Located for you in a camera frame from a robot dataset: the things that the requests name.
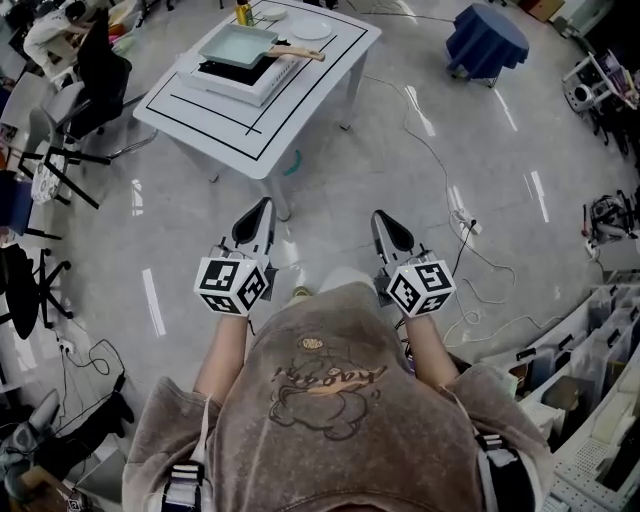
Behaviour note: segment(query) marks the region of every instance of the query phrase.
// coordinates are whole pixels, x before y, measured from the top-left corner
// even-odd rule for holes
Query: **strap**
[[[511,449],[498,434],[478,434],[476,440],[481,448],[478,452],[478,470],[487,512],[533,512],[537,501],[536,486],[522,460],[522,453]]]
[[[174,464],[162,493],[162,512],[202,512],[200,486],[204,466],[197,462]]]

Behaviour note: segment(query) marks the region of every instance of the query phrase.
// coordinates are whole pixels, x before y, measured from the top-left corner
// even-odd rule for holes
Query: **tiled floor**
[[[465,251],[456,275],[460,298],[465,309],[478,310],[480,322],[462,323],[447,342],[491,336],[522,315],[544,323],[571,311],[599,279],[580,236],[582,205],[617,188],[632,190],[638,181],[633,165],[623,161],[615,145],[607,148],[595,138],[562,95],[560,78],[581,58],[580,52],[517,8],[501,9],[526,34],[531,51],[526,63],[506,70],[492,90],[446,73],[444,42],[453,32],[450,22],[359,15],[349,2],[341,2],[343,13],[383,30],[365,73],[415,96],[422,117],[411,107],[408,125],[432,146],[447,168],[452,196],[483,227],[470,243],[517,273],[512,288],[508,271]],[[150,88],[180,52],[230,12],[215,3],[183,0],[172,13],[162,7],[152,15],[130,53],[132,96]],[[351,3],[360,12],[371,8],[365,0]],[[405,12],[444,20],[468,4],[398,0]],[[317,288],[336,265],[377,272],[369,227],[377,208],[409,227],[451,267],[455,263],[459,241],[448,226],[444,173],[430,151],[403,130],[405,103],[388,85],[364,79],[352,127],[344,132],[337,124],[344,92],[341,83],[292,148],[300,149],[303,158],[301,168],[283,178],[293,216],[276,228],[273,263],[281,271],[272,302],[261,303],[254,315],[258,328],[295,285]],[[149,131],[125,115],[91,143],[106,152]],[[120,351],[131,376],[125,394],[136,411],[159,375],[191,386],[216,323],[192,292],[199,260],[260,198],[255,184],[231,170],[223,169],[215,184],[209,177],[160,134],[111,168],[92,167],[79,176],[101,202],[99,211],[74,198],[70,208],[56,204],[43,214],[52,231],[64,236],[53,245],[56,256],[73,263],[62,283],[63,297],[78,323],[96,339],[109,338]],[[150,314],[149,276],[162,325]],[[482,304],[462,278],[470,279],[481,297],[508,301]],[[459,317],[458,305],[449,302],[436,315],[441,332]],[[63,322],[60,329],[81,347],[92,343],[73,323]],[[2,333],[10,337],[8,328]],[[520,320],[456,352],[472,359],[499,347],[527,344],[539,333]],[[37,380],[28,387],[34,395],[51,385],[62,387],[54,339],[39,330],[30,344],[14,348],[11,338],[3,344],[4,358],[19,355],[22,360],[22,367],[12,365],[11,377]],[[79,388],[76,394],[69,383],[72,411],[80,407],[78,395],[85,405],[91,403],[108,391],[114,378],[100,377],[91,368],[69,370]]]

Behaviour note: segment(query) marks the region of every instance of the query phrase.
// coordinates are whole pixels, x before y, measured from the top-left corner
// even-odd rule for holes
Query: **white table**
[[[287,16],[277,22],[259,21],[256,26],[280,33],[294,46],[324,52],[324,62],[301,62],[260,107],[255,107],[221,94],[185,86],[176,75],[178,61],[138,104],[134,116],[178,141],[183,150],[195,149],[260,180],[274,200],[278,218],[284,221],[290,213],[274,168],[318,105],[351,70],[340,123],[345,130],[349,128],[367,50],[381,32],[348,16],[292,0],[254,1],[254,17],[259,19],[262,10],[272,6],[285,6]],[[308,17],[329,22],[332,33],[317,41],[294,37],[291,24]],[[235,23],[235,15],[211,30],[180,59],[192,59],[227,23]],[[199,160],[196,163],[202,163],[198,155],[194,157],[193,151],[189,156]]]

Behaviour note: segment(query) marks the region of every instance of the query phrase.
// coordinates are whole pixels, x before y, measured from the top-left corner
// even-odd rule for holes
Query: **black cable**
[[[96,403],[94,403],[93,405],[90,405],[89,407],[87,407],[84,411],[82,411],[80,414],[78,414],[77,416],[75,416],[73,419],[67,421],[67,423],[65,423],[64,425],[62,425],[58,430],[56,430],[53,434],[51,434],[50,437],[54,437],[58,432],[60,432],[61,430],[64,430],[65,428],[67,428],[69,425],[71,425],[74,421],[76,421],[80,416],[82,416],[83,414],[89,412],[91,409],[93,409],[94,407],[100,405],[102,402],[104,402],[107,398],[109,398],[111,395],[113,395],[113,392],[103,396],[100,400],[98,400]],[[40,445],[36,446],[33,451],[36,451],[39,448]]]
[[[86,368],[87,366],[93,366],[100,375],[107,376],[111,373],[111,367],[109,366],[109,363],[107,363],[107,361],[102,357],[93,359],[91,356],[89,356],[89,362],[87,364],[78,364],[73,359],[71,359],[71,356],[69,355],[68,350],[65,350],[65,354],[67,354],[67,359],[71,361],[71,364],[76,368]],[[106,371],[104,372],[100,371],[100,369],[98,368],[98,365],[96,364],[98,361],[102,361],[105,364],[105,366],[107,367]]]
[[[71,321],[76,324],[80,329],[82,329],[90,338],[92,339],[96,339],[89,331],[87,331],[84,327],[82,327],[78,322],[76,322],[74,319],[71,319]],[[122,368],[122,373],[127,373],[127,369],[124,366],[124,363],[122,362],[122,358],[120,357],[120,353],[118,352],[118,350],[111,344],[111,342],[107,339],[107,338],[102,338],[100,341],[98,341],[93,347],[91,347],[89,349],[88,355],[89,357],[91,357],[91,352],[101,343],[105,343],[107,345],[109,345],[109,347],[111,347],[111,350],[113,350],[116,358],[118,359],[118,363],[120,364],[120,367]]]
[[[367,15],[367,16],[402,16],[404,18],[421,18],[421,19],[434,20],[434,21],[446,21],[447,23],[454,22],[454,20],[448,20],[445,18],[434,18],[433,16],[423,16],[420,14],[406,14],[402,12],[360,12],[358,14]]]
[[[598,258],[596,258],[593,261],[595,261],[598,264],[598,266],[600,267],[600,271],[602,272],[602,282],[604,283],[605,282],[605,280],[604,280],[604,272],[605,272],[605,270],[604,270],[604,267],[602,266],[602,263],[600,263],[600,261],[598,261]]]
[[[66,401],[67,401],[67,368],[64,365],[64,353],[62,352],[62,348],[60,348],[60,361],[62,362],[62,378],[64,381],[64,396],[62,397],[62,411],[60,414],[60,423],[62,423],[62,418],[64,418],[67,415],[67,405],[66,405]]]
[[[471,229],[476,225],[475,219],[471,221],[471,226],[467,229],[467,236],[464,237],[464,241],[462,242],[462,247],[460,247],[460,251],[458,252],[458,258],[456,259],[456,265],[453,267],[453,273],[451,277],[456,275],[456,270],[458,270],[458,264],[460,263],[460,257],[462,256],[462,251],[467,246],[467,240],[469,240],[469,235],[471,234]]]

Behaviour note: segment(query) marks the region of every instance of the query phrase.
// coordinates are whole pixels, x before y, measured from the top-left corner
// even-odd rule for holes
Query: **plug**
[[[76,353],[76,346],[69,340],[58,339],[58,348],[61,352],[66,352],[67,354]]]
[[[458,221],[469,231],[471,231],[474,235],[479,235],[482,233],[482,226],[480,223],[474,219],[469,212],[467,212],[464,208],[460,208],[459,210],[455,210],[453,212],[453,216],[458,219]]]
[[[113,390],[117,391],[118,393],[122,391],[122,387],[124,386],[125,380],[126,380],[126,377],[124,375],[124,372],[122,372],[120,375],[118,375],[118,378],[116,379],[116,383],[113,386]]]

